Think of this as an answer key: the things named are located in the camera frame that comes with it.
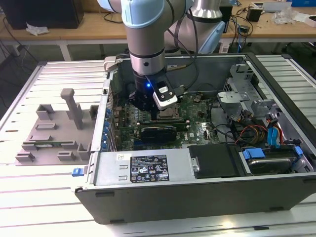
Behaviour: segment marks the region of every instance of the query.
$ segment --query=power supply label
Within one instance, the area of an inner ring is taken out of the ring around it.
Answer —
[[[130,181],[132,183],[169,181],[167,156],[131,157]]]

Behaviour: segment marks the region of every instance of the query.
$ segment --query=computer case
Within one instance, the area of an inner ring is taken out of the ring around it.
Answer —
[[[26,23],[48,28],[78,28],[83,19],[81,0],[0,0],[0,6],[13,29]]]

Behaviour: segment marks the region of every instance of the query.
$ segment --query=gray robot arm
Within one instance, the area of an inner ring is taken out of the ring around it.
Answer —
[[[220,0],[98,0],[104,9],[122,14],[128,49],[135,74],[136,91],[130,101],[154,114],[177,102],[165,76],[165,50],[178,49],[179,39],[196,51],[193,20],[197,26],[199,53],[211,53],[218,44],[225,24],[221,22]],[[192,16],[186,15],[192,7]],[[152,106],[149,97],[153,97]]]
[[[192,0],[98,0],[101,7],[122,13],[132,67],[153,75],[164,67],[164,32],[183,17]]]

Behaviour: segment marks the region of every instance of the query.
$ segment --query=green circuit board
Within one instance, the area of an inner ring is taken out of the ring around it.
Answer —
[[[151,120],[150,113],[128,103],[119,103],[114,111],[118,150],[175,149],[186,148],[191,144],[219,143],[209,122],[209,104],[210,100],[203,100],[200,95],[187,94],[181,98],[180,103],[160,112],[157,120]],[[141,140],[142,128],[162,126],[176,127],[175,141],[145,144]]]

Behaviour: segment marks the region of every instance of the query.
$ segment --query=motherboard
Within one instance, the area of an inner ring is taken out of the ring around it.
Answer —
[[[189,145],[218,144],[209,107],[211,99],[186,94],[179,103],[160,111],[157,119],[126,101],[113,108],[118,151],[186,148]]]

